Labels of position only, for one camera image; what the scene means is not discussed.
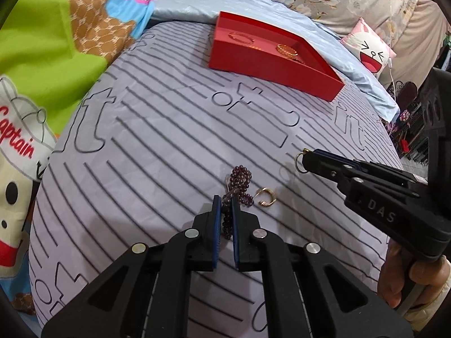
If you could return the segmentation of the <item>person's right hand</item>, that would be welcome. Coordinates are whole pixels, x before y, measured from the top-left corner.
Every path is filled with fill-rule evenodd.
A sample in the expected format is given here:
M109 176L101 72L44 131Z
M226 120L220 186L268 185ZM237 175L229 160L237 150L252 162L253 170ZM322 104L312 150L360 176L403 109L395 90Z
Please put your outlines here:
M406 276L402 259L403 248L394 240L388 243L384 265L378 279L378 296L383 298L391 308L401 303L405 282L413 282L424 287L414 305L426 305L434 301L445 287L450 277L450 264L442 255L435 262L416 261Z

